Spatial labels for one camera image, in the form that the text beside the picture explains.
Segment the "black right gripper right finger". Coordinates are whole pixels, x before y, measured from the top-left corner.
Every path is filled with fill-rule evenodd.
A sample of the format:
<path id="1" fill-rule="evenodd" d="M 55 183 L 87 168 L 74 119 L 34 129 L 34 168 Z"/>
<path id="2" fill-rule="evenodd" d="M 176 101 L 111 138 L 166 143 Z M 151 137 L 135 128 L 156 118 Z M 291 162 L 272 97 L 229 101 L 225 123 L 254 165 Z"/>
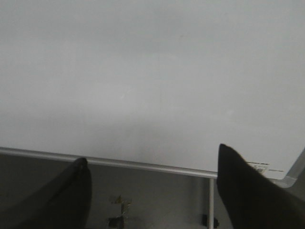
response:
<path id="1" fill-rule="evenodd" d="M 216 183 L 235 229 L 305 227 L 305 202 L 262 176 L 225 144 L 219 145 Z"/>

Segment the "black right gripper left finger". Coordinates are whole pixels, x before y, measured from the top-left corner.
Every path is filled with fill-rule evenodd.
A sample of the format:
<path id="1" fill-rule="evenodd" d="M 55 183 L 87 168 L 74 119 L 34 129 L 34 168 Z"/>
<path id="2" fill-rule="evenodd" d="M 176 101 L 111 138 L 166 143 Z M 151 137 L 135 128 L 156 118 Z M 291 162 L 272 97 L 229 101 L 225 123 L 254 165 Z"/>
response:
<path id="1" fill-rule="evenodd" d="M 78 158 L 43 187 L 0 214 L 2 229 L 84 229 L 92 202 L 92 176 Z"/>

